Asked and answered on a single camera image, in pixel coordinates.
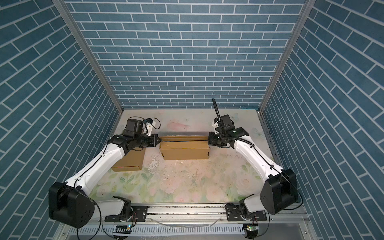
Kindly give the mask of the brown cardboard box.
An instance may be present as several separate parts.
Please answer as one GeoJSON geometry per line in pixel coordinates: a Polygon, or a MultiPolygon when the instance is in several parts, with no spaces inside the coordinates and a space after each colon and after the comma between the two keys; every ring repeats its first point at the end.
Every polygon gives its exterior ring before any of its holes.
{"type": "Polygon", "coordinates": [[[160,151],[166,161],[207,160],[210,155],[207,136],[165,136],[160,151]]]}
{"type": "Polygon", "coordinates": [[[130,151],[121,160],[112,166],[114,172],[141,171],[145,157],[145,150],[130,151]]]}

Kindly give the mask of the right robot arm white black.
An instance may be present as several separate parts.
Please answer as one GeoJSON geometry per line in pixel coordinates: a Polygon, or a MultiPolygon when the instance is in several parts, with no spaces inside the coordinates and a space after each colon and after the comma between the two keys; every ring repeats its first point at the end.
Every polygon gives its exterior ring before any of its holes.
{"type": "Polygon", "coordinates": [[[216,117],[213,127],[214,131],[209,133],[208,145],[235,149],[256,170],[264,182],[260,193],[240,201],[240,211],[244,218],[259,211],[267,211],[275,215],[297,202],[299,192],[293,170],[284,170],[272,161],[257,147],[244,128],[235,127],[229,115],[216,117]]]}

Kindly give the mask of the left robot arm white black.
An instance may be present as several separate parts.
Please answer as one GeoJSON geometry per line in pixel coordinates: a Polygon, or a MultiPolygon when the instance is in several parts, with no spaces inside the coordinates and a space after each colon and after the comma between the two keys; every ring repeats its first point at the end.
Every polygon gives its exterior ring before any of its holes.
{"type": "Polygon", "coordinates": [[[156,147],[162,140],[152,131],[160,127],[157,118],[129,118],[123,132],[112,136],[83,169],[62,183],[52,184],[48,191],[49,218],[76,229],[93,219],[132,221],[130,200],[114,196],[112,200],[96,202],[90,194],[109,169],[130,151],[156,147]]]}

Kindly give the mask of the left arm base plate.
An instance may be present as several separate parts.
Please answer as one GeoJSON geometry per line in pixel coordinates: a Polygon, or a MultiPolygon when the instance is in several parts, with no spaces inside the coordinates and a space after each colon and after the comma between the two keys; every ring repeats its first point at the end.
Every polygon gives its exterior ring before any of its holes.
{"type": "Polygon", "coordinates": [[[148,206],[131,206],[126,210],[122,210],[119,215],[106,216],[104,221],[106,223],[141,223],[145,222],[148,206]]]}

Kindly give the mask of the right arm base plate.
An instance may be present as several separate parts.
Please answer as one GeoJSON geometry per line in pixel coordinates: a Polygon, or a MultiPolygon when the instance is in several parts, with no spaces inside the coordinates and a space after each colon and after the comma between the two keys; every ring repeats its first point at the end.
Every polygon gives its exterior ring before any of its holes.
{"type": "Polygon", "coordinates": [[[245,206],[241,204],[228,203],[224,206],[227,215],[227,221],[266,221],[267,215],[265,211],[250,213],[245,206]]]}

